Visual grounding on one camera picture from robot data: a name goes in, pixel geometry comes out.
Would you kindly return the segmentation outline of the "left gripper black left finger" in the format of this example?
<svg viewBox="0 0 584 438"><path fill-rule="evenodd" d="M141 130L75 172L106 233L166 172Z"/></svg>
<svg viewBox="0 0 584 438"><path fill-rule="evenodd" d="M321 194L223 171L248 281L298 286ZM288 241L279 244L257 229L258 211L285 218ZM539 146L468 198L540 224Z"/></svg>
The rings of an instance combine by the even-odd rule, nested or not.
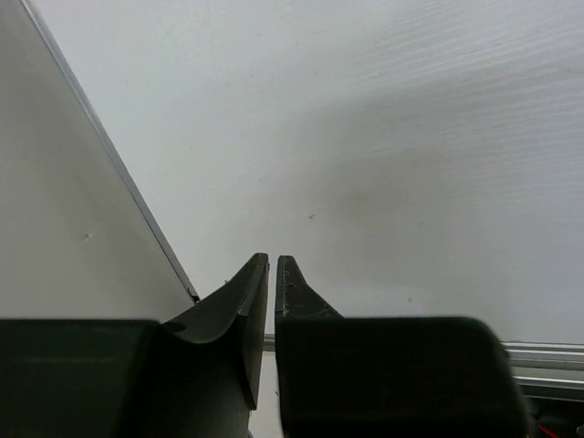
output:
<svg viewBox="0 0 584 438"><path fill-rule="evenodd" d="M4 437L244 437L256 408L269 262L164 323L5 319Z"/></svg>

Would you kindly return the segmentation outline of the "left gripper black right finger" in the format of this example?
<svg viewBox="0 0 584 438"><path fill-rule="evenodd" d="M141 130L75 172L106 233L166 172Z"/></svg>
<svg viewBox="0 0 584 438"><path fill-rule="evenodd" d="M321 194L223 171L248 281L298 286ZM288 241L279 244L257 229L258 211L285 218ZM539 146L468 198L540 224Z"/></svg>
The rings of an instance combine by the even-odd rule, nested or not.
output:
<svg viewBox="0 0 584 438"><path fill-rule="evenodd" d="M527 404L500 340L466 317L346 318L290 255L276 271L287 437L525 437Z"/></svg>

